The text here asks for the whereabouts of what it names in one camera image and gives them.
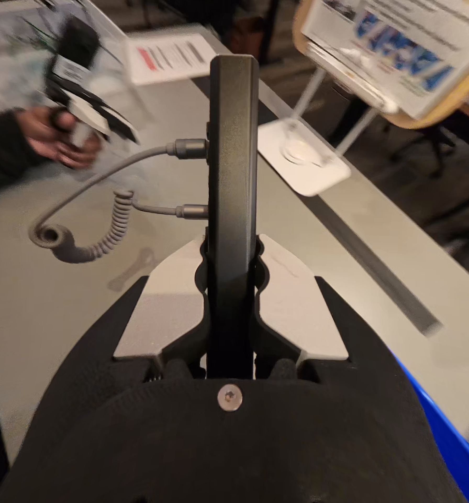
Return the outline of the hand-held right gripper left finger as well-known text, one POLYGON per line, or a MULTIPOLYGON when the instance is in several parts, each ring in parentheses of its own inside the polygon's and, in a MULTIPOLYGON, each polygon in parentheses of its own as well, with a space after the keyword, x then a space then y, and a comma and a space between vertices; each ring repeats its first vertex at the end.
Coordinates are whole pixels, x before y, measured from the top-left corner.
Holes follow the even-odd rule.
POLYGON ((113 353, 117 360, 198 360, 206 352, 210 313, 205 235, 154 268, 113 353))

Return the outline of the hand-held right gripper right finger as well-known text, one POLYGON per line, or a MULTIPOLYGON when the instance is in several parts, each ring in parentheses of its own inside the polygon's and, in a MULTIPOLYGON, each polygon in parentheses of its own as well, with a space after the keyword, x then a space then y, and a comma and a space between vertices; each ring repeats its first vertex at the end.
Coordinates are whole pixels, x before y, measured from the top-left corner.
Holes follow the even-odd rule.
POLYGON ((267 358, 346 361, 348 350, 312 270, 259 235, 262 280, 255 294, 254 351, 267 358))

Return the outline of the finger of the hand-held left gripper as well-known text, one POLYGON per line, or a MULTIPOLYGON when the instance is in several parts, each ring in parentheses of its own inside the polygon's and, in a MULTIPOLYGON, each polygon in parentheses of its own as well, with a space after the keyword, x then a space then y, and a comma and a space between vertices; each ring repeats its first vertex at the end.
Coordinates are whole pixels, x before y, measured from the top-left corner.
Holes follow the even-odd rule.
POLYGON ((109 135, 110 128, 107 120, 86 100, 80 97, 70 97, 68 110, 77 120, 73 136, 86 136, 92 130, 109 135))

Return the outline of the dark grey power bank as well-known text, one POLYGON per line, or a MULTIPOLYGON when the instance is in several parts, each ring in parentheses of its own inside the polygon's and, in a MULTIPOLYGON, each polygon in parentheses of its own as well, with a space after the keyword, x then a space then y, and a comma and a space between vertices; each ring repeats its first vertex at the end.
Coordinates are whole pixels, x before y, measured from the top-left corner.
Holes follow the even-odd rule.
POLYGON ((207 377, 252 379, 259 65, 250 55, 210 64, 207 377))

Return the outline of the blue plastic bin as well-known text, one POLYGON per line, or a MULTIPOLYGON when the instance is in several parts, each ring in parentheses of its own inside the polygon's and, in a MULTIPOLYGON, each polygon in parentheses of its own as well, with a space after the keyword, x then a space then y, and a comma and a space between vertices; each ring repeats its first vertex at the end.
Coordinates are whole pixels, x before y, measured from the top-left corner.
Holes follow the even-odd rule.
POLYGON ((407 375, 420 400, 435 442, 450 474, 469 502, 469 442, 458 432, 401 361, 397 360, 397 362, 407 375))

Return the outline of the person's left hand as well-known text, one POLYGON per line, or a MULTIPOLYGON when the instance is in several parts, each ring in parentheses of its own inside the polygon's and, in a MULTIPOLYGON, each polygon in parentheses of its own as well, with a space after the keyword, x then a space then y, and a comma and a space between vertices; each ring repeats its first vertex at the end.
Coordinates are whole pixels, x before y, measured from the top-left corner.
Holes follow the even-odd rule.
POLYGON ((70 140, 78 123, 76 117, 68 111, 62 111, 51 123, 51 110, 49 107, 39 106, 14 113, 18 126, 32 150, 72 170, 92 167, 102 149, 99 136, 93 133, 82 147, 75 147, 70 140))

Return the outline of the clear plastic storage box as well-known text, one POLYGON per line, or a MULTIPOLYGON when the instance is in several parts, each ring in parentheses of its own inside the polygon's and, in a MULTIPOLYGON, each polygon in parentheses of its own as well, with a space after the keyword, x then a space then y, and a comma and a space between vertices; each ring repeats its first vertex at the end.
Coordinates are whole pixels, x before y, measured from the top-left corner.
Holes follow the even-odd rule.
POLYGON ((125 34, 95 4, 0 1, 0 111, 53 104, 45 94, 44 74, 70 17, 94 28, 101 41, 87 89, 111 103, 111 95, 126 88, 125 34))

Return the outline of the white sheet with red label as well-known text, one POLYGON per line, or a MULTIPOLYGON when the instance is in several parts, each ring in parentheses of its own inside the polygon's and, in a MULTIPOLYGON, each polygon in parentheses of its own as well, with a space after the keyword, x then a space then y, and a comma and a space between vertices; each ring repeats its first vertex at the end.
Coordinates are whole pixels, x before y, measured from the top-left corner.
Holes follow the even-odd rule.
POLYGON ((134 86, 209 75, 217 55, 200 34, 141 36, 126 41, 127 73, 134 86))

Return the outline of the white stand base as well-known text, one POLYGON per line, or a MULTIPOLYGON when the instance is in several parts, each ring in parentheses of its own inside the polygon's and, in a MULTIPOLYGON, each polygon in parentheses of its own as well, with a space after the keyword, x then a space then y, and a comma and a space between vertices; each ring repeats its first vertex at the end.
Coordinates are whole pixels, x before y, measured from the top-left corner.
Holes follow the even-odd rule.
POLYGON ((258 152, 294 192, 312 197, 351 176, 345 161, 301 121, 258 127, 258 152))

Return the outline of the wooden board with printed sheets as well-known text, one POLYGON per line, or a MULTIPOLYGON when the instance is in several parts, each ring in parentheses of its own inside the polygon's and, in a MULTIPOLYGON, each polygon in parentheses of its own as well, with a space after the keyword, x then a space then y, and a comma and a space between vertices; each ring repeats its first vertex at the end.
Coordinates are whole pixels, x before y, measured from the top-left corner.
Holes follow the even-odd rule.
POLYGON ((292 34, 398 127, 429 127, 469 100, 469 1, 300 1, 292 34))

